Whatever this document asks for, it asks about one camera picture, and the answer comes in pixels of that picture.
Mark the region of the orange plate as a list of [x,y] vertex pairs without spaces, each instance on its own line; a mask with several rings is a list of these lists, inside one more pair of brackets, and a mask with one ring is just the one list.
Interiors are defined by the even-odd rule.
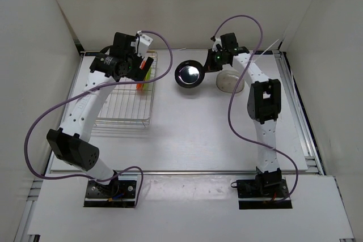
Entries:
[[143,91],[146,89],[146,87],[147,87],[147,83],[138,83],[136,85],[136,90]]

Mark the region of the black plate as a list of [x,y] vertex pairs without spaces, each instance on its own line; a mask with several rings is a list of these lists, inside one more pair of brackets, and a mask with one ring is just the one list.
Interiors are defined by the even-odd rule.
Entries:
[[205,71],[198,61],[186,60],[177,66],[174,77],[180,87],[195,88],[203,82]]

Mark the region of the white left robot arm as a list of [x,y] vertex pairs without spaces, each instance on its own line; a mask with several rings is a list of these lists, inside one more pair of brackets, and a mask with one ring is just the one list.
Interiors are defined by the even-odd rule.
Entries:
[[100,159],[99,149],[89,143],[91,131],[115,83],[121,78],[145,79],[153,63],[146,55],[152,42],[151,37],[141,32],[134,36],[115,33],[113,44],[92,60],[83,89],[85,96],[75,101],[60,127],[47,134],[56,158],[92,177],[107,197],[117,194],[119,183],[112,178],[115,171]]

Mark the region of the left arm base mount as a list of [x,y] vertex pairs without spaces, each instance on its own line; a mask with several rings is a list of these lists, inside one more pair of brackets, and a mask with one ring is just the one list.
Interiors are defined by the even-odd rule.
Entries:
[[137,180],[118,179],[108,185],[95,181],[87,183],[83,207],[134,208],[136,205]]

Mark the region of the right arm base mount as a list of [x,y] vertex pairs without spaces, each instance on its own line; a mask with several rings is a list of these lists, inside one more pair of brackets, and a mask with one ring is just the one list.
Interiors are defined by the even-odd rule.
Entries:
[[230,186],[237,190],[240,210],[292,209],[287,197],[289,190],[285,179],[281,185],[262,193],[254,179],[236,180]]

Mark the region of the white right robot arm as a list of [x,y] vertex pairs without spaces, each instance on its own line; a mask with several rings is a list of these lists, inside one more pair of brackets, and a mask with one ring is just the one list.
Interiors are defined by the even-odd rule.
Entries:
[[255,191],[266,197],[278,188],[282,181],[277,160],[276,124],[281,112],[281,83],[269,78],[260,67],[250,62],[251,54],[240,47],[234,33],[219,38],[212,37],[213,47],[208,50],[204,68],[207,72],[219,71],[229,64],[239,73],[244,72],[243,80],[250,87],[247,113],[256,129],[258,142],[258,164],[255,177]]

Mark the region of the clear ribbed glass plate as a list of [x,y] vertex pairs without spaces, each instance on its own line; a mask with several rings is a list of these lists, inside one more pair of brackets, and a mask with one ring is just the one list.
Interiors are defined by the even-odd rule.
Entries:
[[216,77],[216,86],[220,91],[231,94],[239,80],[239,77],[240,73],[237,71],[221,71]]

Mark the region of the clear bumpy glass plate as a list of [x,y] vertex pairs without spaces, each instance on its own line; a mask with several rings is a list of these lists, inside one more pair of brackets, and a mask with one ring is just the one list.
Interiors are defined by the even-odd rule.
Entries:
[[240,93],[244,90],[244,84],[239,84],[237,86],[235,86],[232,90],[232,93]]

